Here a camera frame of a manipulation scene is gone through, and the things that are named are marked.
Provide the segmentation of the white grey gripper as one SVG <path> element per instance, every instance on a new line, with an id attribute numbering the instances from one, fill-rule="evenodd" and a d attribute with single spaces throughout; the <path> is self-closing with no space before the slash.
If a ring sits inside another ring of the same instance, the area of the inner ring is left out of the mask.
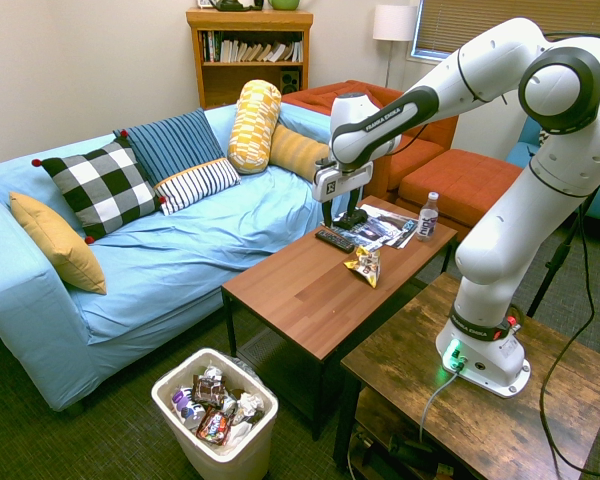
<path id="1" fill-rule="evenodd" d="M 361 187 L 370 182 L 373 174 L 373 163 L 367 162 L 360 168 L 345 172 L 336 161 L 323 159 L 315 165 L 312 195 L 321 203 L 324 225 L 332 226 L 332 199 L 349 192 L 347 215 L 352 216 L 356 210 Z"/>

